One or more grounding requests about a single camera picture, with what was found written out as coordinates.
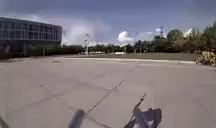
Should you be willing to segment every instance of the paved ground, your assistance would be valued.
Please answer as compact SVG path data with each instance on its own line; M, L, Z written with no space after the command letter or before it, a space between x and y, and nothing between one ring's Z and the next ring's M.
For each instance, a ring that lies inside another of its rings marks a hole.
M216 69L197 65L43 58L0 63L0 114L11 128L121 128L141 109L161 108L161 128L216 128Z

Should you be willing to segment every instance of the pavement crack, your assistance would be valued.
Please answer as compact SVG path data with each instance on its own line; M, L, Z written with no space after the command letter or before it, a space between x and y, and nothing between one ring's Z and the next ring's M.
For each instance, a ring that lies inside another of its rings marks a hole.
M118 83L107 95L105 95L99 102L97 102L86 114L91 112L95 107L97 107L106 97L108 97L119 85L122 84L124 80L121 80L120 83Z
M134 71L140 63L137 63L132 69L130 69L129 71ZM126 79L126 77L128 76L128 74L107 94L105 95L99 102L97 102L86 114L88 114L89 112L91 112L94 108L96 108L103 100L105 100L118 86L120 86L123 81Z

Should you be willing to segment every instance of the sky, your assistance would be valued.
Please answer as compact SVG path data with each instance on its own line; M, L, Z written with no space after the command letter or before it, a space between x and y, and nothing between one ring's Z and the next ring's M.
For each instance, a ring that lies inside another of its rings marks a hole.
M151 39L160 26L203 29L216 20L216 0L0 0L0 16L60 25L64 44L118 44Z

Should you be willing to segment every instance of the distant building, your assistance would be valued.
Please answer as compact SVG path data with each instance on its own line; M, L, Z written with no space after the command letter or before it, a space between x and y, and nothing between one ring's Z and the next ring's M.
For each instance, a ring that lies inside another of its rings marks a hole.
M0 17L0 47L24 51L34 46L60 46L62 28L57 25Z

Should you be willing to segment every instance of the street light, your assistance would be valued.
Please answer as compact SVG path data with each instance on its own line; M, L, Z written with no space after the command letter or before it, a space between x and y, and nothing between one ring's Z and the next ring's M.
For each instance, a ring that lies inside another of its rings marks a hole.
M85 34L83 34L83 35L84 35L85 37L89 37L89 36L90 36L88 33L85 33ZM85 52L86 52L87 55L89 55L89 47L88 47L88 45L87 45L87 41L88 41L88 40L85 40L85 41L84 41L84 45L86 46Z

